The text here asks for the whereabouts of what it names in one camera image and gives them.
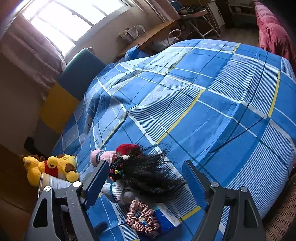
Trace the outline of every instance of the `blue plaid bedsheet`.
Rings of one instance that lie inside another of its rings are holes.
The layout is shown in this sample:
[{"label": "blue plaid bedsheet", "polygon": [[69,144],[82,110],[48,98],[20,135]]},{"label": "blue plaid bedsheet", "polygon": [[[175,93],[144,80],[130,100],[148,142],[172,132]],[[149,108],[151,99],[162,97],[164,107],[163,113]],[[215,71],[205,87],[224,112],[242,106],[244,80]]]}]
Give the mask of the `blue plaid bedsheet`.
[{"label": "blue plaid bedsheet", "polygon": [[[152,57],[133,49],[92,81],[53,154],[76,154],[83,178],[94,170],[95,149],[138,143],[161,151],[167,144],[173,175],[182,175],[190,159],[223,187],[246,186],[264,217],[293,166],[295,82],[286,59],[244,44],[187,40]],[[181,225],[160,240],[191,240],[204,211],[188,187],[166,205]],[[138,240],[125,224],[126,212],[98,198],[88,215],[94,226],[108,224],[100,240]]]}]

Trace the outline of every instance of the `tissue box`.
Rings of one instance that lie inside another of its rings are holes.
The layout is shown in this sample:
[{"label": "tissue box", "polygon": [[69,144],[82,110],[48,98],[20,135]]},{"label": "tissue box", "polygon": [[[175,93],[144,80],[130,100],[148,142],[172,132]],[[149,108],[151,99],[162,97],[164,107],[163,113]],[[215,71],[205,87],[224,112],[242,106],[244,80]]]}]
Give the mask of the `tissue box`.
[{"label": "tissue box", "polygon": [[[143,233],[137,232],[140,241],[155,240],[180,225],[180,221],[174,216],[174,214],[172,214],[172,212],[163,203],[157,203],[155,206],[153,206],[153,210],[154,210],[154,216],[157,217],[158,223],[160,224],[160,228],[157,230],[159,235],[147,236]],[[144,218],[138,217],[138,219],[143,224],[145,224]]]}]

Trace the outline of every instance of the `red hat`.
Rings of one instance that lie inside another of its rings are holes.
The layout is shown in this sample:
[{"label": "red hat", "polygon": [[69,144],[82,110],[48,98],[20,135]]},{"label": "red hat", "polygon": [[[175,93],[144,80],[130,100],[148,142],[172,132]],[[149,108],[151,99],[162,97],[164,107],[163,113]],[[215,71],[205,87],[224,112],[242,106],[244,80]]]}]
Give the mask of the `red hat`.
[{"label": "red hat", "polygon": [[116,152],[120,153],[121,156],[129,155],[130,151],[133,149],[140,150],[140,146],[136,144],[121,144],[119,147],[116,148]]}]

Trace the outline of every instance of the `window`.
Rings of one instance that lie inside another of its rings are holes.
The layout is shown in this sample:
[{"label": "window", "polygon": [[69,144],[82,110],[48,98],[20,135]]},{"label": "window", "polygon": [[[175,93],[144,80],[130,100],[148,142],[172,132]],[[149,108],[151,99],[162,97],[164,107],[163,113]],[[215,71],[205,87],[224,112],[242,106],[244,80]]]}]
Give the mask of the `window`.
[{"label": "window", "polygon": [[123,0],[34,0],[22,14],[66,56],[88,30],[125,6]]}]

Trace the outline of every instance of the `metal screw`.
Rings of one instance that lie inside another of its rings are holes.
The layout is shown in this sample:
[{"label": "metal screw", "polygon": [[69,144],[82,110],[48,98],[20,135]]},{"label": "metal screw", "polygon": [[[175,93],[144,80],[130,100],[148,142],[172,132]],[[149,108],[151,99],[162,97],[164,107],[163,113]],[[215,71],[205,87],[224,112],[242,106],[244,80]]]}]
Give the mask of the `metal screw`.
[{"label": "metal screw", "polygon": [[211,182],[211,186],[213,188],[217,188],[219,186],[219,183],[217,183],[217,182]]},{"label": "metal screw", "polygon": [[45,192],[49,192],[50,189],[51,189],[51,186],[46,186],[43,190],[44,190]]},{"label": "metal screw", "polygon": [[78,188],[80,186],[81,186],[81,182],[79,182],[79,181],[76,181],[73,183],[73,187],[75,187],[75,188]]},{"label": "metal screw", "polygon": [[241,187],[241,191],[242,191],[242,192],[247,192],[248,189],[247,189],[246,187]]}]

